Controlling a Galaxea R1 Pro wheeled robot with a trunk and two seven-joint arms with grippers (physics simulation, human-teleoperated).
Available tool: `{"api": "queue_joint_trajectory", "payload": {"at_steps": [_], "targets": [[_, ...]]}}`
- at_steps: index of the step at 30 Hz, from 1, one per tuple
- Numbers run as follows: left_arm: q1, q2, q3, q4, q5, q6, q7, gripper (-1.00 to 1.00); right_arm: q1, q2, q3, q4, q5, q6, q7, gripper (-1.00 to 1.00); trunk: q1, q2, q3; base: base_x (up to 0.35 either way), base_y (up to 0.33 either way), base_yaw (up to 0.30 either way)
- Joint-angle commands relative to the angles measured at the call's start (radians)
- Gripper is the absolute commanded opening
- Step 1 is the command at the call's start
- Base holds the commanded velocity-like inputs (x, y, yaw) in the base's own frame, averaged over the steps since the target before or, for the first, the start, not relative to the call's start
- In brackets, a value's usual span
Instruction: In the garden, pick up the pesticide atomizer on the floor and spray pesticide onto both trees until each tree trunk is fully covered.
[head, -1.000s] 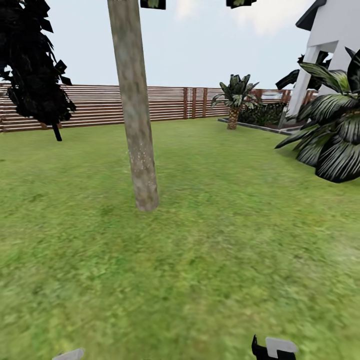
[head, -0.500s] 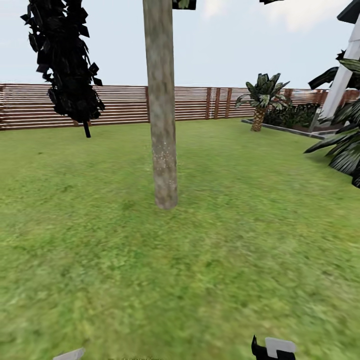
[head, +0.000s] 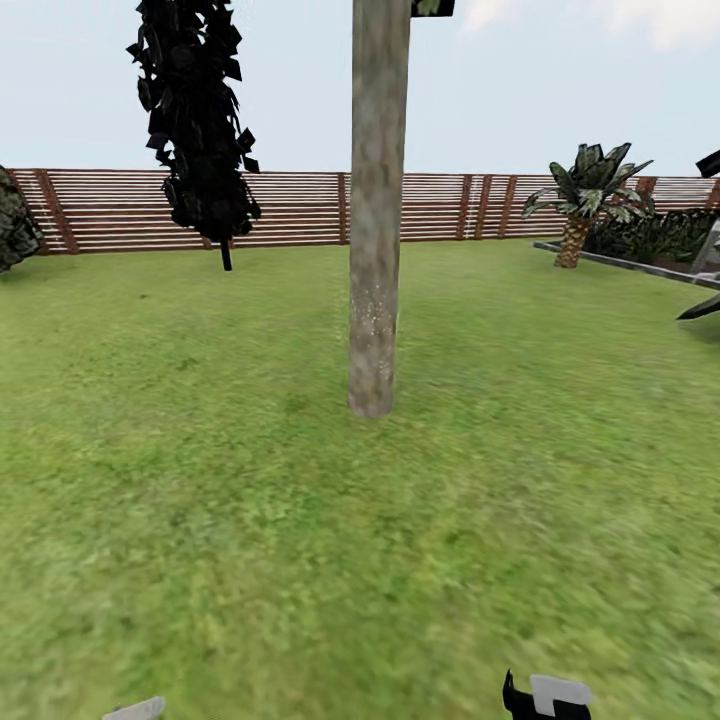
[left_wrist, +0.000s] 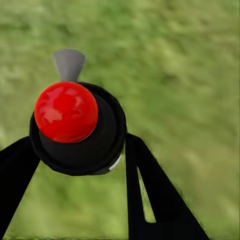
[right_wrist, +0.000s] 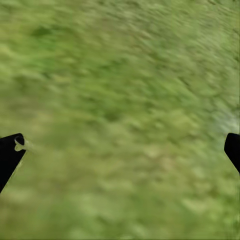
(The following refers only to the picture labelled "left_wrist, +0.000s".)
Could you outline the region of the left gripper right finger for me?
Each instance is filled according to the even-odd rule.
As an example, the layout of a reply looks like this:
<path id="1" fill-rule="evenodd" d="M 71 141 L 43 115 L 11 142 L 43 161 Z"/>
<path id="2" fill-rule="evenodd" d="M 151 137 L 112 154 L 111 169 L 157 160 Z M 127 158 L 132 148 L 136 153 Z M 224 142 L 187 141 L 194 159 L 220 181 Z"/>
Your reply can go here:
<path id="1" fill-rule="evenodd" d="M 210 240 L 145 142 L 125 142 L 129 240 Z M 139 168 L 156 223 L 145 220 Z"/>

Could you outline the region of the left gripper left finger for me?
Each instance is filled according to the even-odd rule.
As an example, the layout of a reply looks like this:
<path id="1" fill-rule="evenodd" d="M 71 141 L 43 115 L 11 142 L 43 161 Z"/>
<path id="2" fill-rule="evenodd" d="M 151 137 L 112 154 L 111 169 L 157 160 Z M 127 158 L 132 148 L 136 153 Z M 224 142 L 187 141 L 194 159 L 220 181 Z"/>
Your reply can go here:
<path id="1" fill-rule="evenodd" d="M 25 191 L 40 163 L 31 137 L 0 151 L 0 240 L 3 239 Z"/>

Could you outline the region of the pesticide atomizer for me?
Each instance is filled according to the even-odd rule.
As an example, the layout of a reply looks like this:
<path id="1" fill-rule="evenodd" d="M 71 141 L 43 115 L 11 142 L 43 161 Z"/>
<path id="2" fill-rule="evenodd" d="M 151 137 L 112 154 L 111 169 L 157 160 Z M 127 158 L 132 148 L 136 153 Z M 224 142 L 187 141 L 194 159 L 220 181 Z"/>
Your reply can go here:
<path id="1" fill-rule="evenodd" d="M 33 149 L 55 172 L 105 175 L 121 159 L 126 114 L 104 88 L 78 83 L 86 63 L 81 52 L 64 48 L 51 58 L 61 82 L 49 85 L 37 98 L 29 126 Z"/>

